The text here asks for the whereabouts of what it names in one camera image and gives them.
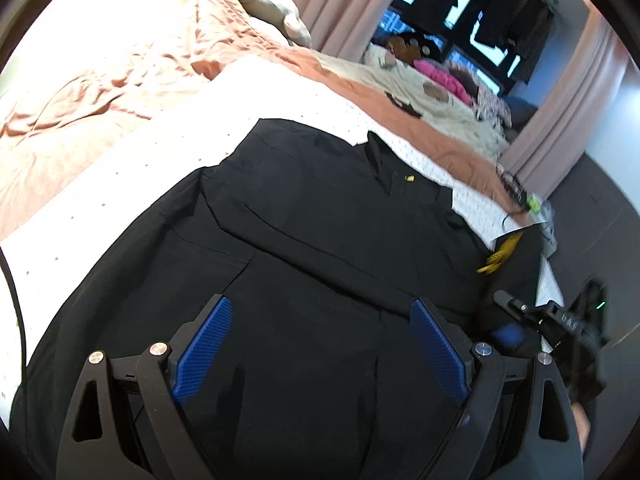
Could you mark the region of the black garment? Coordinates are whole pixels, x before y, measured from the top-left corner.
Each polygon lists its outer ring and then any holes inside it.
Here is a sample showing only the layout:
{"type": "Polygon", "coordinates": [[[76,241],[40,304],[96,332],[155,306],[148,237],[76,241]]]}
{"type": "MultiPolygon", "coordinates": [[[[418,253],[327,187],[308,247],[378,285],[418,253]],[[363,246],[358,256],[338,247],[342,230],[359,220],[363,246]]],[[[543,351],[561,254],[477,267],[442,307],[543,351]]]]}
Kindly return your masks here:
{"type": "Polygon", "coordinates": [[[10,433],[54,474],[93,351],[134,356],[215,295],[230,330],[184,404],[221,479],[414,479],[457,415],[410,330],[414,300],[491,341],[497,289],[536,296],[537,228],[495,272],[452,192],[375,134],[347,142],[263,119],[128,226],[64,302],[30,360],[10,433]]]}

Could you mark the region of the hanging dark clothes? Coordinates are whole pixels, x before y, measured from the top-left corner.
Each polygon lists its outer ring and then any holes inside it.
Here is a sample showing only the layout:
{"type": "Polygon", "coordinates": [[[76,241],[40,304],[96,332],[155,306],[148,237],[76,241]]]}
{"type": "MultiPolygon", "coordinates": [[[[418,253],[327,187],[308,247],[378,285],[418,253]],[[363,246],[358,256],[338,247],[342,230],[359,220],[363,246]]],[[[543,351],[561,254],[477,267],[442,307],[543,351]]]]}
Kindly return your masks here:
{"type": "Polygon", "coordinates": [[[442,35],[457,47],[497,49],[498,73],[527,84],[554,26],[546,0],[413,0],[406,23],[442,35]]]}

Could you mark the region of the white bedside box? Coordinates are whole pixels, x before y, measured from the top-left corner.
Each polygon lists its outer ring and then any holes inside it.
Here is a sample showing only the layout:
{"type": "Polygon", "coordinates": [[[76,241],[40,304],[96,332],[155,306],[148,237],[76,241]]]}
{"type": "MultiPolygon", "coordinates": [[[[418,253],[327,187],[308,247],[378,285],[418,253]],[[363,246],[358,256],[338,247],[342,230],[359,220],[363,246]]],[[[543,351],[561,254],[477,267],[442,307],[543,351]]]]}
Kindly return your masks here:
{"type": "Polygon", "coordinates": [[[558,249],[554,232],[554,210],[548,200],[543,200],[535,193],[526,194],[525,209],[529,219],[540,226],[542,235],[542,254],[549,259],[558,249]]]}

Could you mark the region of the pink curtain right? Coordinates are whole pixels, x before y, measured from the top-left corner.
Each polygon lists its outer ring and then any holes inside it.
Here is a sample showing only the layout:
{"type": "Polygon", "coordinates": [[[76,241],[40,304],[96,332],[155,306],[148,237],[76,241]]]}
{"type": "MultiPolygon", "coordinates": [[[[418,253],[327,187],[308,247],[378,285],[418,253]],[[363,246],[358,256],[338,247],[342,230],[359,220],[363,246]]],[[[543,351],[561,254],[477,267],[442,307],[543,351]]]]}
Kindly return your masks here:
{"type": "Polygon", "coordinates": [[[500,165],[526,190],[549,197],[584,154],[620,90],[629,61],[620,37],[592,9],[566,69],[500,165]]]}

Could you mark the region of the floral patterned cloth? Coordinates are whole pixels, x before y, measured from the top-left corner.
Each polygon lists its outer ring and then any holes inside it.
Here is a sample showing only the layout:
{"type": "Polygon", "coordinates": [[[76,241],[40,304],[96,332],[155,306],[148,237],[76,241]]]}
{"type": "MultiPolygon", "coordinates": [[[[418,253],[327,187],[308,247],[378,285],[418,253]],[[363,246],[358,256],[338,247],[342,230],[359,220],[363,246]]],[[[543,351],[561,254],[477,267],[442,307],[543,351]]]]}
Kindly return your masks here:
{"type": "Polygon", "coordinates": [[[477,120],[488,122],[496,130],[512,127],[512,115],[508,104],[492,92],[477,73],[456,62],[447,61],[445,66],[472,98],[472,107],[477,120]]]}

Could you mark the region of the white dotted bed sheet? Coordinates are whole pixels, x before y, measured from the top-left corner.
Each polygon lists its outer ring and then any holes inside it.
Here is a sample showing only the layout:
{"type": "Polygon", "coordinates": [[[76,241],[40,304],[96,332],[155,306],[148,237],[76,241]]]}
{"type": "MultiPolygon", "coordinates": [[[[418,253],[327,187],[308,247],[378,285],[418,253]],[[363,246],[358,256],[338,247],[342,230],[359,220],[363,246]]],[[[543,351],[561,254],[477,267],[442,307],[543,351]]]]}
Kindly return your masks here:
{"type": "Polygon", "coordinates": [[[260,118],[284,118],[349,144],[376,132],[406,164],[454,192],[452,206],[487,246],[518,228],[511,208],[472,190],[325,84],[263,58],[231,63],[190,98],[119,141],[2,240],[25,327],[1,293],[1,416],[28,361],[72,291],[126,227],[196,168],[219,164],[260,118]]]}

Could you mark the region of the orange quilted comforter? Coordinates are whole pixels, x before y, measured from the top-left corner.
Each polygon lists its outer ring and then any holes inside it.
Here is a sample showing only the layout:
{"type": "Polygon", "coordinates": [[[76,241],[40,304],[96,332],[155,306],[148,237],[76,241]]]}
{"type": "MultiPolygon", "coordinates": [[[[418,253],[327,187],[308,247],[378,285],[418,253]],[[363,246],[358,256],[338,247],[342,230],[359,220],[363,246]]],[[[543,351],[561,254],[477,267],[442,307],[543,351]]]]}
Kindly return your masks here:
{"type": "Polygon", "coordinates": [[[338,76],[314,50],[287,46],[239,0],[189,0],[166,35],[108,65],[81,70],[40,44],[11,82],[1,115],[1,232],[9,235],[118,140],[256,55],[325,84],[383,127],[486,195],[527,218],[501,183],[496,162],[446,136],[388,92],[338,76]]]}

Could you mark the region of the cream blanket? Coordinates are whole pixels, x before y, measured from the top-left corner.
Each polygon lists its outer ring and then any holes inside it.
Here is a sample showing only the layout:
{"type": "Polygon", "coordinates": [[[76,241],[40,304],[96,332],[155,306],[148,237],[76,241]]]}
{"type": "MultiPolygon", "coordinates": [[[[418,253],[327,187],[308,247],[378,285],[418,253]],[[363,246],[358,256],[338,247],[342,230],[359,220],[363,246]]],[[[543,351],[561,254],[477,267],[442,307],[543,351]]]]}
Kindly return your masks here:
{"type": "MultiPolygon", "coordinates": [[[[350,62],[341,58],[316,52],[320,64],[338,76],[366,84],[369,87],[388,92],[399,101],[410,105],[424,122],[446,136],[468,144],[478,154],[496,162],[509,146],[502,129],[492,128],[488,122],[480,122],[475,113],[455,99],[447,90],[437,87],[434,82],[424,82],[423,87],[411,82],[403,82],[398,75],[370,67],[363,62],[350,62]]],[[[390,54],[386,65],[390,64],[390,54]]]]}

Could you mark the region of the pink cloth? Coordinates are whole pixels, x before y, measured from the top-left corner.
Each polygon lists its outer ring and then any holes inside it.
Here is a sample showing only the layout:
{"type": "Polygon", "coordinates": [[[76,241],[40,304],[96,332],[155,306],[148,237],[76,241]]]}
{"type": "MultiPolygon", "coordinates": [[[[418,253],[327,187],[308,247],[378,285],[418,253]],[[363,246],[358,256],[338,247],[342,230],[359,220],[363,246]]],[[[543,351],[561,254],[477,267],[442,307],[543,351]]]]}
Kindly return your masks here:
{"type": "Polygon", "coordinates": [[[413,62],[413,67],[422,75],[427,76],[427,78],[430,78],[432,81],[440,84],[442,88],[445,88],[451,94],[456,96],[465,105],[472,106],[474,104],[472,96],[470,96],[469,92],[465,90],[463,84],[458,81],[455,76],[446,72],[446,70],[442,70],[437,67],[428,58],[415,60],[413,62]]]}

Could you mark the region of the bear pattern cushion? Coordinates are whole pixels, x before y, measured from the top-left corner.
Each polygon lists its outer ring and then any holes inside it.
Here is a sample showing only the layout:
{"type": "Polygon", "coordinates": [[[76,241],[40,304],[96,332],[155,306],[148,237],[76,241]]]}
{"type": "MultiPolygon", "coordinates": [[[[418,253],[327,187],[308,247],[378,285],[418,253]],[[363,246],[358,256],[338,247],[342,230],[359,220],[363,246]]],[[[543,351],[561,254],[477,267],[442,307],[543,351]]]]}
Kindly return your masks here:
{"type": "MultiPolygon", "coordinates": [[[[436,84],[437,87],[442,87],[437,82],[432,81],[430,78],[427,78],[427,76],[424,76],[420,72],[418,72],[413,67],[413,65],[405,63],[405,62],[402,62],[401,60],[397,60],[396,64],[394,66],[386,65],[386,58],[387,58],[387,55],[389,55],[389,54],[390,54],[390,52],[388,52],[385,48],[377,46],[376,44],[369,44],[367,46],[367,49],[364,51],[364,55],[361,58],[361,62],[363,62],[364,65],[367,65],[367,66],[370,66],[370,67],[376,67],[376,68],[382,68],[383,70],[389,70],[390,72],[395,73],[396,75],[398,75],[403,82],[411,82],[412,84],[417,84],[418,86],[423,87],[424,82],[429,81],[429,82],[434,82],[434,84],[436,84]]],[[[432,62],[432,63],[434,63],[437,67],[441,68],[442,70],[446,70],[446,72],[449,73],[449,70],[445,65],[444,66],[440,66],[436,62],[432,62]]]]}

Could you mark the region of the brown plush toy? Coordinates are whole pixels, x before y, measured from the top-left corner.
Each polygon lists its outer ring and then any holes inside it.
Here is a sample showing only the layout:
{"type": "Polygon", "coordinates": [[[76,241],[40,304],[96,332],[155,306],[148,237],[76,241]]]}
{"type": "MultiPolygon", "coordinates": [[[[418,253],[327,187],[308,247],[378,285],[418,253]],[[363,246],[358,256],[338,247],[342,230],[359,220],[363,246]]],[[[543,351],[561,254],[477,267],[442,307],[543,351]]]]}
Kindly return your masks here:
{"type": "Polygon", "coordinates": [[[442,50],[436,42],[417,32],[402,32],[389,36],[385,41],[385,47],[398,60],[408,64],[427,58],[439,62],[442,58],[442,50]]]}

